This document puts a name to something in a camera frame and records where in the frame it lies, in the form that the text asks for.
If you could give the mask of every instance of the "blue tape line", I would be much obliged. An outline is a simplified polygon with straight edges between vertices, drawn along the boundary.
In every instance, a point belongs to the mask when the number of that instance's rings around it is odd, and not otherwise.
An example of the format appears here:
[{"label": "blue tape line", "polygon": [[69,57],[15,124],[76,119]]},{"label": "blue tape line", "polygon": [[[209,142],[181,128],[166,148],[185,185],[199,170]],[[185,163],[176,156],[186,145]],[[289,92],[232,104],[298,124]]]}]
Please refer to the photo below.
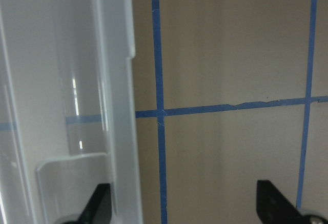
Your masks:
[{"label": "blue tape line", "polygon": [[156,106],[158,121],[158,157],[159,157],[159,183],[160,183],[160,216],[161,223],[168,223],[167,214],[167,182],[166,182],[166,149],[164,124],[164,92],[162,69],[162,46],[160,35],[160,9],[159,0],[152,0],[153,38],[156,78]]},{"label": "blue tape line", "polygon": [[79,115],[66,117],[66,124],[100,123],[101,115]]},{"label": "blue tape line", "polygon": [[16,130],[16,123],[0,123],[0,131]]},{"label": "blue tape line", "polygon": [[302,206],[306,147],[307,147],[307,143],[308,143],[310,107],[311,107],[311,102],[312,102],[311,91],[312,91],[314,44],[315,44],[315,33],[316,33],[316,14],[317,14],[317,0],[311,0],[309,50],[308,50],[308,56],[307,56],[308,59],[307,59],[306,92],[305,92],[305,109],[304,109],[301,159],[300,159],[300,165],[299,165],[298,189],[297,189],[297,200],[296,200],[296,207],[298,207],[298,208],[301,208],[301,206]]},{"label": "blue tape line", "polygon": [[159,182],[160,182],[160,217],[161,223],[168,223],[167,213],[167,181],[166,181],[166,145],[164,116],[157,118],[158,156],[159,156]]},{"label": "blue tape line", "polygon": [[305,98],[292,98],[292,99],[282,99],[270,102],[249,102],[239,105],[212,105],[212,106],[199,106],[190,108],[177,108],[177,109],[167,109],[165,110],[166,116],[174,115],[188,115],[188,114],[199,114],[199,113],[211,113],[229,110],[246,110],[246,109],[258,109],[258,108],[268,108],[276,106],[290,106],[290,105],[301,105],[304,104]]},{"label": "blue tape line", "polygon": [[142,110],[136,111],[135,117],[136,118],[150,118],[150,117],[157,117],[157,110]]},{"label": "blue tape line", "polygon": [[311,97],[311,102],[325,103],[328,102],[328,96]]}]

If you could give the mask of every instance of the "wall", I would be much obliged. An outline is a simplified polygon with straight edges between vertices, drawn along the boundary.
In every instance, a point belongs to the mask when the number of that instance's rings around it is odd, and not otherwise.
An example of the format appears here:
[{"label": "wall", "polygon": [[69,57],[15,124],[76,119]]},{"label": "wall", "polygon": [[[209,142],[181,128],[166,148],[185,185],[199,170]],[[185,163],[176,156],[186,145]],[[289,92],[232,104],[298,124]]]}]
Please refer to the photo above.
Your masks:
[{"label": "wall", "polygon": [[145,224],[260,223],[258,179],[328,216],[326,0],[133,1]]}]

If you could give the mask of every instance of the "plastic enclosure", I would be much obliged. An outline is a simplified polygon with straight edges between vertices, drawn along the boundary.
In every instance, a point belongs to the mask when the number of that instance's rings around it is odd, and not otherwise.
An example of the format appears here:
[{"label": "plastic enclosure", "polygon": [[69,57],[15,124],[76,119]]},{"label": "plastic enclosure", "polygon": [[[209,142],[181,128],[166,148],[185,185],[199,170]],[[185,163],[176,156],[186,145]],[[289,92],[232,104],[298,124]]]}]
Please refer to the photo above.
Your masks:
[{"label": "plastic enclosure", "polygon": [[[70,10],[74,5],[69,0],[0,0],[1,224],[54,224],[75,218],[97,184],[107,182],[112,191],[111,223],[143,223],[131,0],[90,0],[92,19],[77,17],[77,11],[85,9]],[[92,28],[92,36],[83,31],[84,25]],[[81,33],[85,40],[78,38]],[[76,53],[86,52],[76,44],[79,40],[92,48],[90,64],[95,65],[90,67],[96,66],[99,81],[95,88],[101,114],[86,118],[101,121],[86,121],[78,113],[67,117],[61,62],[75,58],[76,69],[88,68],[88,62],[79,64]],[[94,91],[88,88],[81,90]],[[87,149],[79,151],[79,140],[70,136],[70,119],[88,133],[96,130],[82,126],[99,122],[103,140],[88,137]]]}]

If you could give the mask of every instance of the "beige wall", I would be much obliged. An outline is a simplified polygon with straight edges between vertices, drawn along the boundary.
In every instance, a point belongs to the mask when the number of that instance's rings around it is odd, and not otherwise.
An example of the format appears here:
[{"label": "beige wall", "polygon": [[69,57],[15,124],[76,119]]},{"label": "beige wall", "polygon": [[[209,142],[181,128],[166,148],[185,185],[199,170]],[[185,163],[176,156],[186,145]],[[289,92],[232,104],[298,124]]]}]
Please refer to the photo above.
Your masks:
[{"label": "beige wall", "polygon": [[[328,95],[326,1],[318,0],[313,96]],[[151,110],[151,0],[133,2],[136,109]],[[165,108],[304,97],[310,2],[160,0]],[[311,108],[303,207],[328,216],[328,104]],[[260,223],[258,179],[295,202],[303,116],[304,105],[167,117],[168,223]],[[159,224],[156,119],[137,125],[145,224]]]}]

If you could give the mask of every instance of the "grid of tape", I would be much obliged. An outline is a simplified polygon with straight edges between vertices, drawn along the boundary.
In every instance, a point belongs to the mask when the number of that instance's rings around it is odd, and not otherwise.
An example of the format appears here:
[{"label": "grid of tape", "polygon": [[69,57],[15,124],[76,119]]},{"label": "grid of tape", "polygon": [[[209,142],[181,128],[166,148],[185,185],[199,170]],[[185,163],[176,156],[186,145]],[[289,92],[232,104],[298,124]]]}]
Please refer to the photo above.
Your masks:
[{"label": "grid of tape", "polygon": [[[316,11],[317,0],[311,0],[310,9],[310,28],[309,28],[309,48],[307,59],[307,77],[305,97],[281,99],[270,102],[255,101],[242,103],[239,105],[211,105],[198,107],[184,107],[175,109],[165,109],[163,95],[163,71],[162,71],[162,49],[161,49],[161,32],[160,32],[160,7],[159,0],[152,0],[153,15],[153,39],[154,39],[154,60],[155,60],[155,77],[156,77],[156,110],[136,111],[136,118],[156,117],[158,122],[158,151],[159,151],[159,179],[160,179],[160,206],[161,206],[161,223],[167,224],[167,178],[166,178],[166,143],[165,143],[165,117],[176,115],[211,113],[231,110],[258,109],[278,106],[304,105],[304,121],[302,146],[300,154],[299,179],[297,190],[297,207],[302,204],[302,192],[304,181],[304,168],[306,146],[308,140],[309,118],[311,103],[327,103],[328,96],[311,96],[312,75],[315,49],[315,29],[316,29]],[[101,116],[72,116],[66,117],[66,124],[94,123],[101,122]],[[0,131],[16,129],[16,124],[0,123]]]}]

